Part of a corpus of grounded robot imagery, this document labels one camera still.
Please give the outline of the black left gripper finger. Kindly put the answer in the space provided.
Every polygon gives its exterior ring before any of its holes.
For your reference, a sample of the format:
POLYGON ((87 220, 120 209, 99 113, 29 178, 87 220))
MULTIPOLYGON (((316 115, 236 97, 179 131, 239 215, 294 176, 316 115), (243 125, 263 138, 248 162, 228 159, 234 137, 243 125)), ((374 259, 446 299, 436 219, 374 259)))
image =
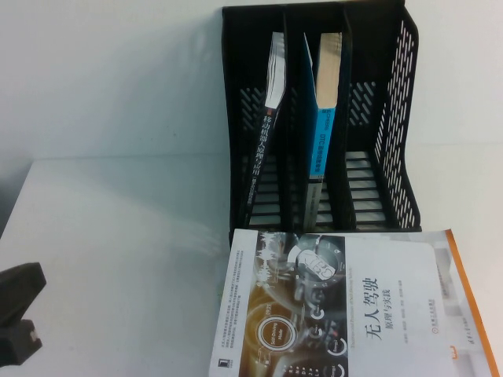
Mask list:
POLYGON ((31 320, 1 328, 1 367, 22 365, 42 347, 31 320))
POLYGON ((19 322, 45 286, 46 278, 39 262, 1 271, 1 326, 19 322))

